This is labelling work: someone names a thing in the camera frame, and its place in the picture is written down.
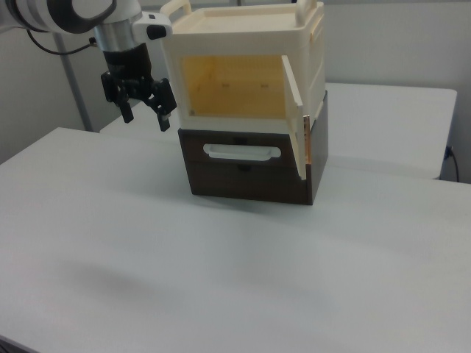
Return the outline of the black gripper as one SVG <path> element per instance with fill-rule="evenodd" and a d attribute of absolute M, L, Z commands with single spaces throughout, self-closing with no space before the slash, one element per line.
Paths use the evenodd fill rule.
<path fill-rule="evenodd" d="M 102 87 L 108 102 L 121 111 L 124 123 L 133 120 L 129 94 L 122 80 L 144 80 L 144 103 L 157 115 L 160 130 L 170 128 L 169 117 L 177 107 L 170 81 L 152 78 L 152 64 L 145 43 L 126 51 L 104 51 L 108 71 L 101 75 Z"/>

